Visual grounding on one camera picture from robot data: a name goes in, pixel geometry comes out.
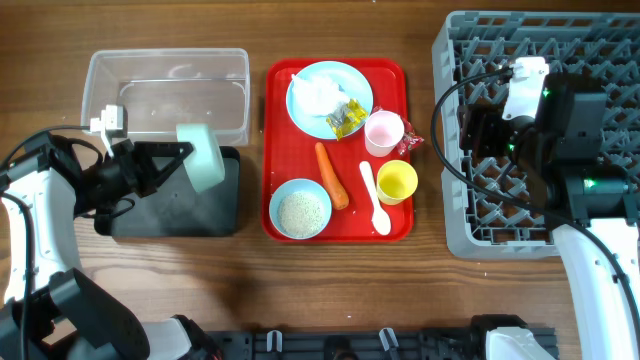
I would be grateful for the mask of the mint green bowl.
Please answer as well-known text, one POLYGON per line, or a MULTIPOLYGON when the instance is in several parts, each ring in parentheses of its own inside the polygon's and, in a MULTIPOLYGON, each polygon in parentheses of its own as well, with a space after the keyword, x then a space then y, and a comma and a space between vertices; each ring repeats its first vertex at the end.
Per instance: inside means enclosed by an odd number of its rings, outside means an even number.
POLYGON ((183 164, 188 178, 198 193, 220 184, 226 175, 223 157, 214 132, 207 124, 178 124, 179 142, 188 142, 193 151, 183 164))

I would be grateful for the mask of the pink plastic cup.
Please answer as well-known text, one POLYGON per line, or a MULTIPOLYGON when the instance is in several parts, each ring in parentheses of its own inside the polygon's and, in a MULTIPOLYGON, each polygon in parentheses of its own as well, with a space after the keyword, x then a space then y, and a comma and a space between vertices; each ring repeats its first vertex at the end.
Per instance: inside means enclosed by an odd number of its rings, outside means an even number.
POLYGON ((372 113, 364 125, 365 148, 374 157, 389 155, 404 136, 402 118, 391 111, 372 113))

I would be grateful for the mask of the yellow snack wrapper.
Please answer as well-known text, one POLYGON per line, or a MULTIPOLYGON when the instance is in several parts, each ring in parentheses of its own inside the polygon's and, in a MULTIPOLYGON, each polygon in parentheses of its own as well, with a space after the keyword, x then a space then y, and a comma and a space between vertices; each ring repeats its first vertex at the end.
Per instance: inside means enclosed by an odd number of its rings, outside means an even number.
POLYGON ((356 100, 340 105, 326 118, 337 140, 355 132, 368 118, 369 112, 356 100))

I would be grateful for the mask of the light blue plate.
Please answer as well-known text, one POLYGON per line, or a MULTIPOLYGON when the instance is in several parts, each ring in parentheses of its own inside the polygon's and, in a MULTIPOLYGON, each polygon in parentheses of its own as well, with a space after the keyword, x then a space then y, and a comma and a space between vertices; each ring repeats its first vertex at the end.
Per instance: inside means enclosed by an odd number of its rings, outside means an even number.
MULTIPOLYGON (((356 99, 369 114, 373 110, 373 90, 369 81, 355 67, 339 61, 320 61, 304 67, 293 74, 302 78, 312 75, 326 75, 339 84, 351 99, 356 99)), ((305 114, 294 102, 292 79, 286 90, 285 107, 293 123, 305 134, 324 140, 337 140, 326 122, 327 116, 305 114)))

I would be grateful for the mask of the orange carrot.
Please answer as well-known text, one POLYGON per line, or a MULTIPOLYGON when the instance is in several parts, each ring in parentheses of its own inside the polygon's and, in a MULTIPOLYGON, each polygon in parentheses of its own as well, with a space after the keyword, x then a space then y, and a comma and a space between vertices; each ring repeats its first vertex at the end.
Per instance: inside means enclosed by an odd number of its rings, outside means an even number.
POLYGON ((334 172, 325 146, 322 143, 317 142, 314 146, 314 149, 319 171, 323 181, 323 187, 331 199, 332 207, 335 210, 345 209, 349 205, 349 197, 345 188, 334 172))

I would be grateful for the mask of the white tissue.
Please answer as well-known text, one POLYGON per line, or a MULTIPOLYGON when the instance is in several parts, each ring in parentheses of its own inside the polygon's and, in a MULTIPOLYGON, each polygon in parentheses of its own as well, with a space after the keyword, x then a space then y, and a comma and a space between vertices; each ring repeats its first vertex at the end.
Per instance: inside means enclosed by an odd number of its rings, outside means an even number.
POLYGON ((350 101, 339 84, 326 75, 293 75, 291 79, 294 102, 307 115, 328 116, 350 101))

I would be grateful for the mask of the light blue bowl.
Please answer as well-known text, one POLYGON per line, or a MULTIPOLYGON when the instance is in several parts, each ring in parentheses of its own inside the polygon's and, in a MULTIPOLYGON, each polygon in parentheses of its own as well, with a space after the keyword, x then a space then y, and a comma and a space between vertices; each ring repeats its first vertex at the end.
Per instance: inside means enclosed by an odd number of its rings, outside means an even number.
POLYGON ((270 200, 269 203, 269 207, 268 207, 268 215, 269 215, 269 220, 271 221, 271 224, 275 227, 275 229, 281 234, 283 235, 286 239, 292 239, 292 240, 307 240, 307 239, 311 239, 313 237, 315 237, 316 235, 320 234, 328 225, 331 216, 332 216, 332 204, 331 204, 331 200, 329 198, 328 193, 325 191, 325 189, 319 185, 318 183, 316 183, 315 181, 309 180, 309 179, 304 179, 304 178, 298 178, 298 179, 292 179, 289 180, 285 183, 283 183, 272 195, 272 198, 270 200), (284 231, 281 228, 281 225, 278 221, 278 207, 281 203, 281 201, 283 200, 283 198, 289 194, 292 194, 294 192, 298 192, 298 191, 305 191, 305 192, 310 192, 312 194, 314 194, 315 196, 317 196, 322 203, 323 206, 323 211, 324 211, 324 225, 323 228, 316 233, 314 236, 310 237, 310 238, 303 238, 303 239, 296 239, 296 238, 291 238, 288 235, 286 235, 284 233, 284 231))

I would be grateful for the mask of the white rice pile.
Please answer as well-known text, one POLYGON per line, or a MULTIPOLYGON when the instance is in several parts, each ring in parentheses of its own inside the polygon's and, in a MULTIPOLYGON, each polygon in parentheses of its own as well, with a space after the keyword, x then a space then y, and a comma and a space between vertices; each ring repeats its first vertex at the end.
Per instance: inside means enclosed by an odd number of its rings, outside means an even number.
POLYGON ((324 225, 321 200, 310 192, 298 191, 285 196, 277 215, 282 230, 291 238, 310 238, 324 225))

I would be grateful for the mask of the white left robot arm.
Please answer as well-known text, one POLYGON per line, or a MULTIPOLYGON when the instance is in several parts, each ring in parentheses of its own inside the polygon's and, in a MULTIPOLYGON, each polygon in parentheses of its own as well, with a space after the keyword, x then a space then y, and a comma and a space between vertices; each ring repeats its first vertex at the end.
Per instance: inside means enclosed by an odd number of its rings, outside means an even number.
POLYGON ((143 324, 81 270, 74 221, 120 215, 134 193, 148 196, 201 154, 196 139, 124 140, 81 168, 83 142, 42 130, 24 154, 1 164, 12 270, 1 310, 4 359, 194 359, 208 336, 183 315, 143 324))

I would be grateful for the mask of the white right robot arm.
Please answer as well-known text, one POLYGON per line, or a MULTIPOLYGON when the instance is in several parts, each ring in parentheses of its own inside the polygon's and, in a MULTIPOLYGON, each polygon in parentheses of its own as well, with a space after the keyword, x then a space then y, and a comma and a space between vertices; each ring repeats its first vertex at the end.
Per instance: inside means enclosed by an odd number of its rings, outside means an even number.
POLYGON ((600 81, 551 74, 525 115, 461 105, 460 147, 509 157, 527 176, 529 208, 565 267, 586 359, 639 356, 639 206, 630 175, 600 159, 608 96, 600 81))

